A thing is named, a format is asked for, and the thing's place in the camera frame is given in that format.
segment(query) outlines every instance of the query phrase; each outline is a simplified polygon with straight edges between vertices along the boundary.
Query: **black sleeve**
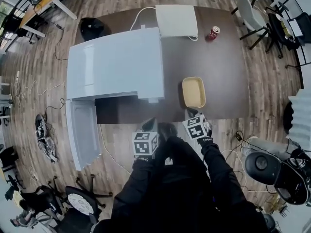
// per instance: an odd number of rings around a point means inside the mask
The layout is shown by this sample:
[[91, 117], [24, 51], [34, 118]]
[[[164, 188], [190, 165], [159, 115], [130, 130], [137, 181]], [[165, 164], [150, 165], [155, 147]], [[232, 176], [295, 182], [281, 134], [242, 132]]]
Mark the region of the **black sleeve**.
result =
[[256, 211], [253, 203], [248, 202], [233, 169], [225, 161], [214, 143], [202, 148], [204, 160], [208, 166], [213, 196], [217, 207], [232, 231], [265, 233], [268, 232], [262, 213]]
[[129, 217], [139, 206], [144, 197], [153, 163], [150, 159], [137, 159], [133, 164], [133, 172], [123, 190], [115, 196], [111, 218]]

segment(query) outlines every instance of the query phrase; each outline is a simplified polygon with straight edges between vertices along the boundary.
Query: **black and white cube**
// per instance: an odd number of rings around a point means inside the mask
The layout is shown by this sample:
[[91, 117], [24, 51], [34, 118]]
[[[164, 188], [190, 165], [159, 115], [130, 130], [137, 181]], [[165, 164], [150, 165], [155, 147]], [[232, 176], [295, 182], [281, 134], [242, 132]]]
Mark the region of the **black and white cube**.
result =
[[207, 136], [208, 122], [204, 115], [196, 116], [189, 120], [183, 121], [183, 125], [191, 140]]
[[134, 155], [152, 155], [159, 145], [157, 132], [134, 132], [132, 142]]

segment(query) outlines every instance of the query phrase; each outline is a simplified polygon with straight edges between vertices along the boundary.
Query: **cabinet door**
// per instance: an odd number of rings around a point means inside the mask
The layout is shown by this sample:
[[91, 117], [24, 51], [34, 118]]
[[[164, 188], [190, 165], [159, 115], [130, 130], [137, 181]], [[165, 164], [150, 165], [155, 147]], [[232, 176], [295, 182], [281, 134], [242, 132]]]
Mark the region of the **cabinet door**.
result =
[[74, 164], [81, 171], [101, 153], [95, 101], [66, 100], [66, 118]]

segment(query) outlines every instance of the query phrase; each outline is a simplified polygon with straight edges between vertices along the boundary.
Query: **person's left arm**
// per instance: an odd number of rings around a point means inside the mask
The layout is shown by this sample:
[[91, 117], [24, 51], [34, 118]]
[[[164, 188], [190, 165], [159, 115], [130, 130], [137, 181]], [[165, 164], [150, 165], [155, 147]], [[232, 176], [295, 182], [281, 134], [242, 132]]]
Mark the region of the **person's left arm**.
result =
[[129, 217], [143, 199], [151, 172], [152, 159], [140, 156], [133, 163], [133, 172], [123, 190], [115, 196], [111, 218]]

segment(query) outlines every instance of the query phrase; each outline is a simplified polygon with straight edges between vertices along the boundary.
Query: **corrugated white panel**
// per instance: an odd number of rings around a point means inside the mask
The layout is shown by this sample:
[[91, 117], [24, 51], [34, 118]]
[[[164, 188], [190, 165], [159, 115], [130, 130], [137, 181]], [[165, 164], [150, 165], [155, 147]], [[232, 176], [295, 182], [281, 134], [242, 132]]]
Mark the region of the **corrugated white panel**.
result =
[[300, 89], [289, 100], [293, 103], [293, 127], [286, 137], [298, 142], [302, 149], [311, 150], [311, 90]]

